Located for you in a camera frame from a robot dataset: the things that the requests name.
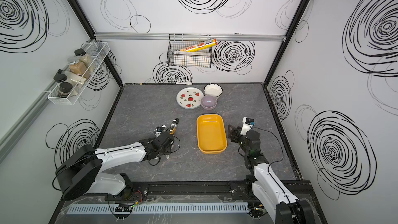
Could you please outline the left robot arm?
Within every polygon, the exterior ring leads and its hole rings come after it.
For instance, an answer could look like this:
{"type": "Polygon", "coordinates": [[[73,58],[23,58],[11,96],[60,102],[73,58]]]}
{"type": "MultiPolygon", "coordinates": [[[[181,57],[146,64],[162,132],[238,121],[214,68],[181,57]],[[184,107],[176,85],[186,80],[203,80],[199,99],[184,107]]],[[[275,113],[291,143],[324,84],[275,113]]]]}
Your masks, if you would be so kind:
{"type": "Polygon", "coordinates": [[[83,146],[56,170],[55,179],[62,198],[70,201],[85,194],[120,195],[130,185],[128,176],[105,171],[127,163],[167,156],[171,153],[174,141],[172,134],[161,132],[155,138],[114,148],[83,146]]]}

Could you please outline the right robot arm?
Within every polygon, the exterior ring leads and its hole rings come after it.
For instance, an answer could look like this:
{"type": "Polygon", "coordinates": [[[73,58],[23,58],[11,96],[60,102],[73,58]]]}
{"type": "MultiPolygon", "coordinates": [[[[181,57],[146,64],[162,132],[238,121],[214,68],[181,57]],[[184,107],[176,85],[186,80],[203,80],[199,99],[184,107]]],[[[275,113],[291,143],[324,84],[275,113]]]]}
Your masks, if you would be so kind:
{"type": "Polygon", "coordinates": [[[275,224],[314,224],[316,216],[310,203],[296,197],[276,176],[261,151],[260,134],[251,125],[228,126],[228,138],[244,152],[249,193],[263,205],[275,224]]]}

